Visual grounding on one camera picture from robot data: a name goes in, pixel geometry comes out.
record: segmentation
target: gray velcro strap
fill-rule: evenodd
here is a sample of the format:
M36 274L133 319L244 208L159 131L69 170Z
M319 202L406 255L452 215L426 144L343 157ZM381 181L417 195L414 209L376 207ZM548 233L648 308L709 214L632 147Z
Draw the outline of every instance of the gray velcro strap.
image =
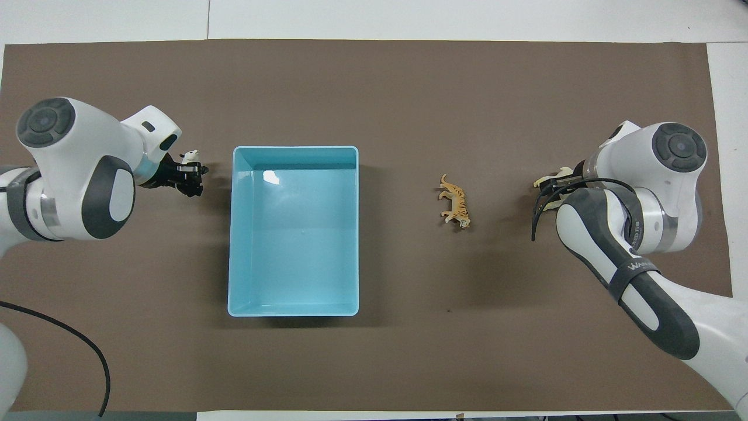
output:
M649 272L650 270L654 270L658 273L660 272L660 270L657 269L657 266L649 261L648 258L635 257L628 259L623 262L622 265L618 266L618 269L616 269L613 278L610 279L610 284L608 284L608 292L613 296L613 299L617 303L620 303L623 291L626 290L626 287L631 283L631 280L638 274Z
M7 212L10 214L10 221L16 227L18 232L24 237L33 241L53 241L50 238L39 234L26 214L26 191L28 184L41 177L39 169L29 168L18 174L6 188L7 195Z

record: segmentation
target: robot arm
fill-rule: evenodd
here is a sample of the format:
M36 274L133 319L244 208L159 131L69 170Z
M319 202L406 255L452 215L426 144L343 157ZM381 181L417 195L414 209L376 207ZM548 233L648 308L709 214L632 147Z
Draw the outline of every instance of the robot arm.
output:
M202 192L199 162L167 153L182 131L148 106L124 121L71 98L52 98L20 118L16 134L38 168L0 167L0 256L27 240L96 240L127 222L135 185Z
M569 193L553 202L564 246L656 346L696 370L748 420L748 303L675 284L642 257L681 250L695 238L696 179L706 159L704 141L689 127L625 122L575 170L536 186L555 189L549 201ZM574 190L578 184L585 188Z

